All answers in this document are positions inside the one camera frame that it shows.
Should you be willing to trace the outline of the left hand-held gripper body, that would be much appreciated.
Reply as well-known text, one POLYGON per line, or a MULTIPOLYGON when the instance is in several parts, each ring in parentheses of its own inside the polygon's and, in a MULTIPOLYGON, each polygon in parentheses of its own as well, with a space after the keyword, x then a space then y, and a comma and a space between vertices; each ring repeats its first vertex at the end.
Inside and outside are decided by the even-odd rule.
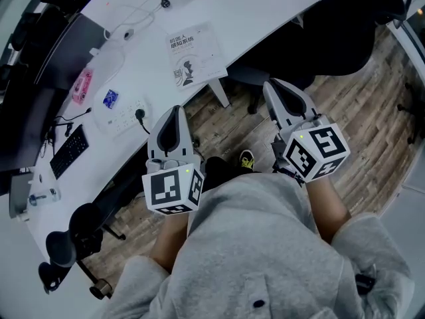
POLYGON ((197 211, 203 190, 201 157, 192 149, 183 149, 178 158, 159 157, 148 151, 147 173, 142 176, 147 208, 170 216, 197 211))

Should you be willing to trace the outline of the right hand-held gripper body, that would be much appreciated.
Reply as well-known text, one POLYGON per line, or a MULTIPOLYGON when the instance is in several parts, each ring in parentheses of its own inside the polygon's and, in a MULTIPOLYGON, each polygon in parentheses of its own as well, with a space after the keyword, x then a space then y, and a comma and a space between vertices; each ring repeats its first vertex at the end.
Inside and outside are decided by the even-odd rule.
POLYGON ((335 173, 351 153, 338 125, 324 114, 282 128, 272 149, 274 170, 290 170, 306 183, 335 173))

